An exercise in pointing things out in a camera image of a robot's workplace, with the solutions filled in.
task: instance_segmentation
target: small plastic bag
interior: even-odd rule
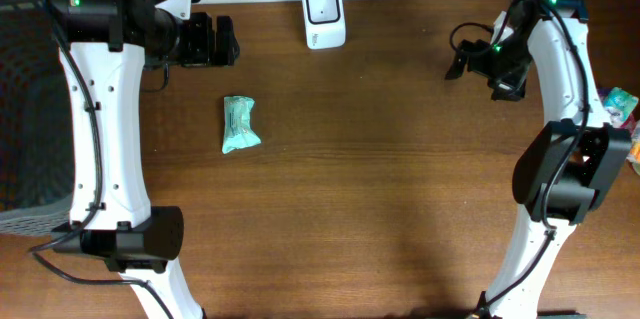
[[[260,138],[251,130],[251,109],[254,103],[253,99],[242,96],[224,98],[223,154],[261,143]]]

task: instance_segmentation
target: brown table surface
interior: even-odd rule
[[[312,52],[299,3],[196,7],[231,15],[233,68],[174,69],[140,99],[153,205],[178,205],[180,260],[210,316],[381,317],[472,308],[496,275],[516,204],[511,174],[543,126],[527,98],[492,102],[485,79],[444,81],[451,29],[492,23],[508,0],[349,0],[344,47]],[[600,86],[640,94],[640,0],[587,0]],[[464,35],[473,37],[473,30]],[[146,73],[143,86],[161,82]],[[227,95],[256,100],[262,145],[222,155]],[[541,310],[640,312],[640,177],[625,166],[561,251]],[[84,287],[0,236],[0,316],[142,318],[132,291]],[[100,262],[50,255],[81,277]]]

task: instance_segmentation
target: wooden table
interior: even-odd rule
[[[587,0],[598,84],[636,95],[639,0]],[[186,220],[181,263],[209,316],[382,317],[472,308],[497,273],[516,204],[511,174],[543,126],[537,74],[519,103],[485,80],[446,82],[451,29],[492,23],[508,0],[345,2],[347,44],[311,52],[299,3],[200,6],[233,17],[233,68],[175,69],[140,99],[154,205]],[[473,37],[472,30],[464,35]],[[160,72],[143,86],[159,85]],[[222,155],[222,100],[256,100],[263,144]],[[541,310],[640,312],[640,177],[623,168],[555,264]],[[0,316],[142,318],[127,288],[83,287],[0,237]],[[100,262],[50,255],[81,277]]]

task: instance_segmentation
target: black mesh basket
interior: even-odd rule
[[[71,125],[42,0],[0,0],[0,233],[46,235],[68,220]]]

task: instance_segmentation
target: robotic arm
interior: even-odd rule
[[[459,78],[467,65],[488,78],[493,100],[522,99],[534,60],[546,123],[516,164],[518,211],[511,244],[470,318],[537,317],[560,248],[600,206],[630,150],[629,133],[611,127],[596,92],[587,19],[582,0],[513,0],[494,28],[486,28],[493,32],[491,44],[463,41],[454,48],[446,79]]]
[[[184,222],[177,207],[152,207],[140,160],[142,70],[233,65],[238,43],[229,17],[218,33],[199,0],[45,0],[60,44],[73,117],[75,190],[69,223],[53,230],[58,253],[98,258],[125,281],[57,275],[81,284],[132,284],[150,318],[205,316],[191,296],[178,254]]]

